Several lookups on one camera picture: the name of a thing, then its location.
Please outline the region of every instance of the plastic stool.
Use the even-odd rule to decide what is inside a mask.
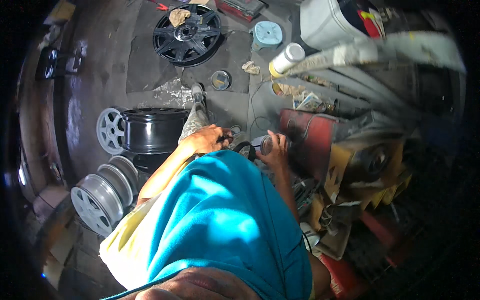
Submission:
[[[277,23],[270,21],[258,22],[249,32],[253,33],[253,51],[262,48],[277,48],[283,38],[282,28]]]

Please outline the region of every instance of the gray floor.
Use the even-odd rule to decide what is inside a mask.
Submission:
[[[190,108],[192,105],[189,89],[181,86],[182,68],[179,67],[176,67],[177,77],[165,84],[148,87],[145,92],[126,93],[129,55],[138,12],[141,5],[150,4],[145,0],[90,0],[78,8],[80,18],[73,36],[73,51],[82,53],[84,59],[79,74],[69,77],[65,86],[68,148],[78,178],[94,173],[110,157],[101,148],[95,133],[96,119],[105,108]],[[207,5],[215,7],[213,0]],[[158,12],[154,23],[161,14]],[[282,27],[283,43],[287,44],[291,35],[289,14],[289,8],[271,5],[250,24],[223,14],[220,18],[222,27],[240,31],[248,31],[257,21],[276,22]],[[290,107],[291,103],[273,94],[269,82],[262,84],[255,95],[253,93],[269,76],[268,62],[281,49],[282,46],[263,48],[252,53],[251,58],[260,66],[261,74],[250,75],[248,94],[207,89],[207,105],[213,112],[213,121],[225,127],[238,124],[251,134],[251,138],[263,135],[266,129],[276,128],[276,114],[281,108]]]

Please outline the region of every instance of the camouflage pants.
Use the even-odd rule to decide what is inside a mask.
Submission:
[[[187,118],[187,121],[183,125],[183,130],[181,132],[179,143],[181,140],[186,138],[192,133],[197,132],[200,128],[210,125],[210,122],[207,117],[207,111],[205,106],[201,102],[194,102],[190,115]],[[238,144],[244,141],[248,141],[248,135],[246,132],[239,132],[233,135],[233,142],[228,145],[225,149],[233,150]],[[248,158],[249,146],[244,147],[240,150],[240,154]]]

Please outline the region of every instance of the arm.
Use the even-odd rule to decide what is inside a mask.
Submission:
[[[177,149],[153,173],[138,193],[137,206],[163,191],[185,161],[195,153],[210,153],[221,150],[231,142],[230,138],[219,142],[221,136],[231,137],[230,129],[215,125],[203,127],[183,139]]]
[[[273,148],[268,155],[262,155],[257,151],[257,158],[263,161],[275,174],[275,188],[282,197],[285,204],[288,206],[297,223],[300,224],[299,213],[295,198],[293,196],[292,186],[290,184],[290,174],[288,171],[287,162],[287,139],[283,134],[275,134],[268,131],[272,137]]]

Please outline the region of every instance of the hand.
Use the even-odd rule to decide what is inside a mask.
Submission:
[[[262,155],[260,151],[257,151],[257,158],[273,172],[286,170],[288,168],[287,137],[283,134],[275,134],[270,130],[268,134],[272,137],[272,151],[267,155]]]
[[[202,127],[199,131],[184,138],[179,146],[186,147],[195,153],[210,153],[227,147],[233,141],[230,129],[217,127],[212,124]]]

